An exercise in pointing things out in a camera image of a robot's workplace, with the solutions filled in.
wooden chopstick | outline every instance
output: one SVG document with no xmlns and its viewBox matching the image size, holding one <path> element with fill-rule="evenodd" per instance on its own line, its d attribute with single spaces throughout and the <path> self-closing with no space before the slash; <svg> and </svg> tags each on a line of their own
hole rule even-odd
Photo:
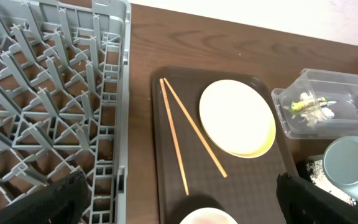
<svg viewBox="0 0 358 224">
<path fill-rule="evenodd" d="M 226 171 L 224 171 L 221 163 L 218 161 L 218 158 L 216 158 L 214 152 L 212 151 L 212 149 L 210 148 L 208 143 L 205 141 L 204 136 L 201 134 L 201 132 L 197 128 L 197 125 L 194 123 L 193 119 L 191 118 L 190 114 L 187 112 L 187 110 L 186 110 L 185 106 L 183 105 L 183 103 L 181 103 L 178 95 L 175 93 L 175 91 L 173 90 L 172 86 L 169 84 L 169 82 L 168 82 L 168 80 L 166 78 L 164 78 L 164 81 L 167 84 L 169 90 L 171 91 L 173 97 L 178 102 L 178 104 L 179 104 L 181 110 L 183 111 L 183 113 L 185 114 L 187 120 L 190 122 L 190 124 L 193 127 L 194 131 L 197 133 L 197 135 L 198 135 L 199 139 L 201 140 L 201 142 L 203 143 L 205 149 L 208 151 L 209 156 L 211 156 L 211 158 L 214 161 L 215 165 L 218 167 L 219 171 L 222 173 L 222 176 L 224 178 L 226 178 L 227 177 Z"/>
<path fill-rule="evenodd" d="M 181 154 L 180 154 L 179 143 L 178 143 L 178 139 L 177 139 L 177 133 L 176 133 L 175 127 L 173 125 L 171 109 L 169 107 L 167 92 L 165 91 L 164 81 L 162 80 L 162 78 L 160 78 L 160 85 L 161 85 L 162 97 L 164 98 L 165 109 L 167 110 L 169 126 L 171 128 L 171 133 L 172 133 L 172 138 L 173 138 L 173 145 L 175 146 L 175 151 L 177 153 L 181 179 L 183 181 L 183 185 L 185 186 L 186 195 L 189 195 L 189 190 L 188 190 L 188 187 L 187 187 L 187 181 L 186 181 L 186 175 L 185 175 L 185 169 L 184 169 L 183 163 L 181 161 Z"/>
</svg>

brown tray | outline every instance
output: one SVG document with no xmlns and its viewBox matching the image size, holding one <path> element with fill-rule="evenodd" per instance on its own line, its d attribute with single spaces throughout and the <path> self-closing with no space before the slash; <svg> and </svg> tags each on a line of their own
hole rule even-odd
<svg viewBox="0 0 358 224">
<path fill-rule="evenodd" d="M 186 173 L 189 196 L 186 196 L 173 146 L 159 78 L 167 78 L 209 146 L 227 172 L 223 178 L 200 139 L 167 89 L 175 130 Z M 212 82 L 230 79 L 256 90 L 274 113 L 266 86 L 252 75 L 167 67 L 155 72 L 152 79 L 155 151 L 157 160 L 160 222 L 179 224 L 193 210 L 215 207 L 226 211 L 238 224 L 285 223 L 276 198 L 277 175 L 288 171 L 296 174 L 291 154 L 282 150 L 283 134 L 276 120 L 276 140 L 261 157 L 243 159 L 220 150 L 201 126 L 198 105 L 202 92 Z"/>
</svg>

wooden table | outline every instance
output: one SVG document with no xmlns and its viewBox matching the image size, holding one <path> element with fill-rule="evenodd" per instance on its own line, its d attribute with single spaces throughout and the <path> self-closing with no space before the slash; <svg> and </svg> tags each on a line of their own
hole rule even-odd
<svg viewBox="0 0 358 224">
<path fill-rule="evenodd" d="M 286 88 L 304 68 L 358 74 L 358 47 L 132 5 L 127 223 L 158 223 L 150 76 L 163 66 L 255 75 Z M 286 142 L 295 161 L 331 141 Z"/>
</svg>

clear plastic container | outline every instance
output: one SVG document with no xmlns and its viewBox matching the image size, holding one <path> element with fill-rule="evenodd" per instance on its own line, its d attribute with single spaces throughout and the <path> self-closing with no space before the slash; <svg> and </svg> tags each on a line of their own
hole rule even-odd
<svg viewBox="0 0 358 224">
<path fill-rule="evenodd" d="M 304 69 L 287 89 L 274 89 L 272 98 L 290 139 L 358 136 L 358 75 Z"/>
</svg>

light blue cup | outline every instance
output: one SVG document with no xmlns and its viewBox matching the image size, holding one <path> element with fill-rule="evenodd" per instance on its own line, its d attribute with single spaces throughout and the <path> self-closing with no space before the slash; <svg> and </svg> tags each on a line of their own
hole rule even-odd
<svg viewBox="0 0 358 224">
<path fill-rule="evenodd" d="M 358 200 L 358 136 L 330 144 L 324 153 L 323 169 L 333 185 Z"/>
</svg>

